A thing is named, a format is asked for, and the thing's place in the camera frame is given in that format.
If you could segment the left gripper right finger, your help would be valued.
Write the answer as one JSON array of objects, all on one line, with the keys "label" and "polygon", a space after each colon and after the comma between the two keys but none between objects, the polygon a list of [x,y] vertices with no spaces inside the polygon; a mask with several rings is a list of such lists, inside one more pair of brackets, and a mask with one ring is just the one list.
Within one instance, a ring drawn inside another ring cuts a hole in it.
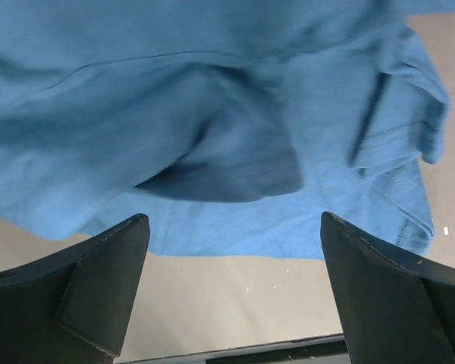
[{"label": "left gripper right finger", "polygon": [[455,363],[455,268],[325,212],[321,242],[353,363]]}]

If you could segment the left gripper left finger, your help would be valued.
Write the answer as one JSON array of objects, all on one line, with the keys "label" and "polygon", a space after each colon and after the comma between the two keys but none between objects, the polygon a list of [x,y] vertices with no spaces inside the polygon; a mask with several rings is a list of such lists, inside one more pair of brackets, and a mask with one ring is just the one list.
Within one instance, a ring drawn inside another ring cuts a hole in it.
[{"label": "left gripper left finger", "polygon": [[0,272],[0,363],[111,363],[121,355],[149,219]]}]

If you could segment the blue t shirt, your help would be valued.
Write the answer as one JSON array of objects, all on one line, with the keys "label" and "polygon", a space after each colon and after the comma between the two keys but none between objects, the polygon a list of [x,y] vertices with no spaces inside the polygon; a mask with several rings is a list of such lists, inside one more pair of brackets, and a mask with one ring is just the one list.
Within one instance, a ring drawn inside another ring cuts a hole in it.
[{"label": "blue t shirt", "polygon": [[406,19],[451,5],[0,1],[0,219],[320,259],[333,212],[422,255],[449,98]]}]

